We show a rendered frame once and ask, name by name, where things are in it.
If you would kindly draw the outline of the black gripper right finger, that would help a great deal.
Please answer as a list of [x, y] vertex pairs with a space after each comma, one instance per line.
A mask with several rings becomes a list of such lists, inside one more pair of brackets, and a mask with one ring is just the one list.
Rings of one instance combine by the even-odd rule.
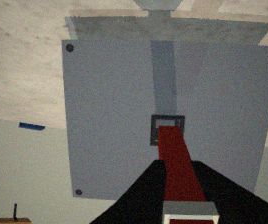
[[235, 184], [222, 173], [191, 160], [198, 183], [202, 185], [206, 201], [214, 201], [219, 214], [218, 224], [268, 224], [268, 202], [250, 190]]

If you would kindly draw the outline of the grey square panel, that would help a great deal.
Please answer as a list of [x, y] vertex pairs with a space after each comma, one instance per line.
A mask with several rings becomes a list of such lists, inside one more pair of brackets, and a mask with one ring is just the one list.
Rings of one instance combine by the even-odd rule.
[[118, 200], [179, 127], [193, 160], [255, 192], [268, 131], [268, 45], [61, 39], [73, 197]]

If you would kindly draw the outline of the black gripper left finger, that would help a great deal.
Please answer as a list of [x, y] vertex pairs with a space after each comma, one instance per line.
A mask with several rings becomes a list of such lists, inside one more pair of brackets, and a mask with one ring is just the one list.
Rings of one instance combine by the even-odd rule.
[[90, 224], [162, 224], [166, 179], [165, 161], [154, 160], [126, 193]]

